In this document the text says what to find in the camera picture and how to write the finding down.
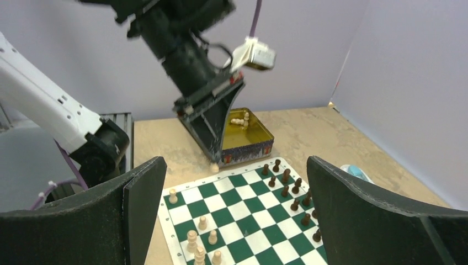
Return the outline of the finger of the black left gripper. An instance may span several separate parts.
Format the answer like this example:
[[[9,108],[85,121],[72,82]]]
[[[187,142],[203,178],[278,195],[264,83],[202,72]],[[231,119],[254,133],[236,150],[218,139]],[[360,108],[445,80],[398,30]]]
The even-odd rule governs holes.
[[[229,86],[215,97],[209,94],[191,114],[180,117],[180,122],[212,163],[221,161],[227,116],[242,89],[243,86]]]

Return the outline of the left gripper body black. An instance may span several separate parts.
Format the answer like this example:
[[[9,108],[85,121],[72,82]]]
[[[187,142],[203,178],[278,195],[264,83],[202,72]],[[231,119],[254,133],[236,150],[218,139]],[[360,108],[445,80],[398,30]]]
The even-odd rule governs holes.
[[[178,118],[194,121],[196,118],[207,118],[207,113],[220,103],[221,106],[216,108],[214,114],[226,120],[232,103],[243,86],[242,71],[221,73],[189,97],[178,98],[172,110]]]

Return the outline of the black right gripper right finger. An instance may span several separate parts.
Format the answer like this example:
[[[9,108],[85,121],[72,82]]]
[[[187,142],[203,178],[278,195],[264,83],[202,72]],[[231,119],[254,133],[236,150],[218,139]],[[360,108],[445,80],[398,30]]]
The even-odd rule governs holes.
[[[307,176],[329,264],[466,264],[467,212],[420,202],[311,156]]]

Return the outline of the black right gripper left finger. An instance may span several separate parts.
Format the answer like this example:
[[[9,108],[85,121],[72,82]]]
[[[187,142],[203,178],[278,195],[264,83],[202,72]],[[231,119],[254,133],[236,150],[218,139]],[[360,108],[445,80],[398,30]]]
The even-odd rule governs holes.
[[[144,264],[167,164],[154,157],[37,210],[1,214],[2,264]]]

